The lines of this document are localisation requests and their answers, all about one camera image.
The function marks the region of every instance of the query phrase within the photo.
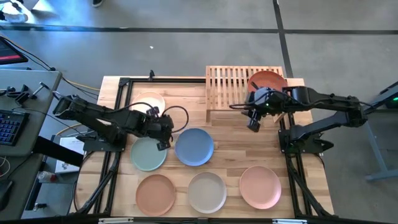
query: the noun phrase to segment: desk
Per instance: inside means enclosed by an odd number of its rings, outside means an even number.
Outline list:
[[[19,91],[20,88],[22,88],[22,84],[25,84],[30,90],[34,91],[39,87],[39,82],[43,82],[50,90],[41,90],[37,94],[36,100],[27,100],[24,104],[28,108],[47,113],[52,101],[52,91],[57,89],[61,76],[62,74],[60,72],[0,70],[0,88],[13,86]],[[17,107],[17,105],[13,98],[0,96],[1,109],[11,110],[15,107]],[[45,119],[44,114],[34,111],[27,112],[30,113],[29,122],[26,124],[18,143],[14,147],[0,146],[0,156],[7,156],[7,160],[10,162],[10,173],[16,166],[24,161],[26,156],[32,151]],[[14,186],[11,191],[11,197],[7,207],[0,212],[0,220],[15,220],[21,218],[42,160],[43,155],[33,154],[24,165],[13,173],[11,180],[14,181]],[[7,177],[8,175],[5,175],[1,177],[0,180],[4,180]]]
[[[104,77],[98,104],[114,108],[120,77]],[[303,85],[303,79],[289,79],[289,85]],[[215,151],[213,157],[203,166],[188,167],[182,164],[174,154],[174,144],[167,153],[163,165],[152,172],[137,170],[130,162],[129,154],[132,143],[136,140],[129,136],[126,150],[122,154],[118,179],[115,189],[112,217],[143,217],[145,216],[136,205],[137,185],[143,178],[152,174],[163,174],[168,177],[177,189],[177,198],[165,217],[218,217],[218,218],[274,218],[294,217],[292,199],[285,157],[280,153],[277,132],[279,124],[272,117],[262,120],[258,133],[246,127],[247,119],[238,111],[218,112],[211,114],[211,121],[206,123],[206,86],[204,83],[135,83],[132,88],[132,98],[140,93],[153,91],[165,98],[166,108],[173,105],[185,107],[190,115],[187,128],[198,127],[206,130],[214,139]],[[170,110],[176,128],[185,123],[185,113],[182,110]],[[295,113],[297,124],[312,122],[311,112]],[[177,140],[179,133],[174,134]],[[93,193],[98,185],[104,153],[94,153],[83,165],[77,184],[76,201],[78,206]],[[307,184],[317,200],[324,208],[333,213],[325,171],[319,160],[311,154],[303,155],[303,164]],[[271,168],[282,184],[282,196],[279,202],[268,210],[257,210],[250,207],[239,193],[239,178],[245,169],[260,165]],[[225,205],[216,213],[204,215],[196,212],[188,203],[187,188],[191,178],[199,172],[213,172],[226,182],[228,196]],[[107,189],[102,199],[103,210],[106,203]],[[301,191],[298,190],[300,207],[304,211]]]

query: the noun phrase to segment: white plate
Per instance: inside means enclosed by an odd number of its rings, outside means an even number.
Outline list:
[[[200,213],[217,212],[225,203],[226,185],[214,173],[199,173],[189,183],[188,199],[191,206]]]
[[[141,93],[140,95],[135,97],[135,99],[132,102],[133,103],[145,102],[153,107],[157,106],[159,108],[159,116],[163,113],[166,106],[163,96],[160,96],[158,93],[154,92]],[[150,108],[147,105],[138,104],[132,106],[132,109],[141,111],[146,114],[147,110],[149,110]]]

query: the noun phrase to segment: mint green plate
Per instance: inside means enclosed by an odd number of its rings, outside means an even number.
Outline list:
[[[166,160],[167,150],[157,150],[157,143],[156,139],[140,138],[131,146],[130,160],[139,170],[156,170]]]

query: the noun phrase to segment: plate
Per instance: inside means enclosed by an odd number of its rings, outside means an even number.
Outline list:
[[[246,169],[239,181],[243,199],[252,207],[267,209],[274,206],[282,192],[278,176],[263,166]]]
[[[139,170],[155,170],[166,160],[167,150],[159,151],[157,143],[156,139],[140,138],[131,146],[130,160]]]
[[[163,111],[166,107],[163,96],[160,96],[158,93],[154,93],[154,92],[141,93],[140,95],[135,97],[135,99],[132,102],[133,103],[145,102],[145,103],[150,104],[153,107],[157,106],[159,108],[159,116],[163,113]],[[138,105],[132,106],[132,109],[141,111],[146,114],[147,110],[149,110],[150,108],[147,105],[138,104]]]
[[[254,82],[259,88],[269,87],[278,91],[282,91],[282,87],[287,87],[286,80],[282,76],[271,71],[261,71],[253,74],[248,81],[248,93],[256,90],[251,85],[252,82]]]
[[[198,212],[217,212],[226,200],[226,185],[221,177],[211,172],[194,176],[188,186],[190,205]]]
[[[137,188],[136,203],[148,216],[163,215],[175,201],[175,187],[165,176],[154,174],[146,177]]]
[[[186,129],[175,143],[175,155],[188,166],[200,166],[213,154],[214,144],[211,136],[202,129]]]

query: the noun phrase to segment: blue plate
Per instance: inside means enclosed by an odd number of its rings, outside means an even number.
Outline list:
[[[207,162],[214,151],[213,139],[204,130],[185,130],[175,143],[175,155],[188,166],[200,166]]]
[[[140,138],[131,146],[130,160],[139,170],[155,170],[166,160],[167,150],[157,150],[157,143],[156,139]]]

